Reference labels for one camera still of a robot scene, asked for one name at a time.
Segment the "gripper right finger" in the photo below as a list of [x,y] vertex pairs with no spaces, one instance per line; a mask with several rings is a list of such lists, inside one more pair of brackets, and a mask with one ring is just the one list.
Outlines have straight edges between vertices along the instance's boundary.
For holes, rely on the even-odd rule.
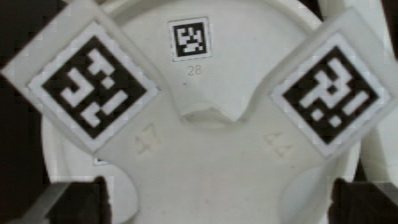
[[334,181],[331,224],[398,224],[398,187],[391,182]]

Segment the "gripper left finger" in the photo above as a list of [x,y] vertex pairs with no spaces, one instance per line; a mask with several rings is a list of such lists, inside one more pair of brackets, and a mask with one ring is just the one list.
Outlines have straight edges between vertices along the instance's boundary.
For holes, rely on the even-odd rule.
[[52,184],[16,224],[110,224],[107,181]]

